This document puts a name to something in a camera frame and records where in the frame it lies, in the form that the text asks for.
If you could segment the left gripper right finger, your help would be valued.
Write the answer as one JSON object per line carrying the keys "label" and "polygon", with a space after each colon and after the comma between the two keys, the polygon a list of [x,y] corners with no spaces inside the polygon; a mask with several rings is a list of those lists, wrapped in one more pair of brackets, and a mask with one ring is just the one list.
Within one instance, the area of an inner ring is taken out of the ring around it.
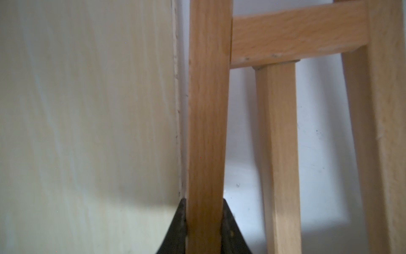
{"label": "left gripper right finger", "polygon": [[221,238],[222,254],[252,254],[225,199],[223,199]]}

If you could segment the plywood board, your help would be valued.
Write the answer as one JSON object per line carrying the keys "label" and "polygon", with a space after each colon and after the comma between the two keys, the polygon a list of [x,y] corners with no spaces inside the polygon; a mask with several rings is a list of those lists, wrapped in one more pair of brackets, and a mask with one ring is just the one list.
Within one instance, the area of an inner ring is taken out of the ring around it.
{"label": "plywood board", "polygon": [[157,252],[179,200],[173,7],[1,2],[1,253]]}

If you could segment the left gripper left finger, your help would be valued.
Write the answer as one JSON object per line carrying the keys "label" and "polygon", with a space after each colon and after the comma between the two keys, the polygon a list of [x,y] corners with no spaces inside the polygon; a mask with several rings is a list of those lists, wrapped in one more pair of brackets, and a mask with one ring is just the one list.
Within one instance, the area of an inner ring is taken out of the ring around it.
{"label": "left gripper left finger", "polygon": [[156,254],[185,254],[186,236],[186,199],[182,198]]}

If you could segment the wooden easel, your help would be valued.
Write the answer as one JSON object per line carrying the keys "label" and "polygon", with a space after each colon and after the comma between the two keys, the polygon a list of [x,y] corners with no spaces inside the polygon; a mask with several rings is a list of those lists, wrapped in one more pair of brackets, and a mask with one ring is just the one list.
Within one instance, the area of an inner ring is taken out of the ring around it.
{"label": "wooden easel", "polygon": [[406,251],[401,1],[334,1],[233,17],[191,1],[186,252],[220,254],[229,72],[255,69],[267,247],[301,253],[295,64],[341,54],[370,252]]}

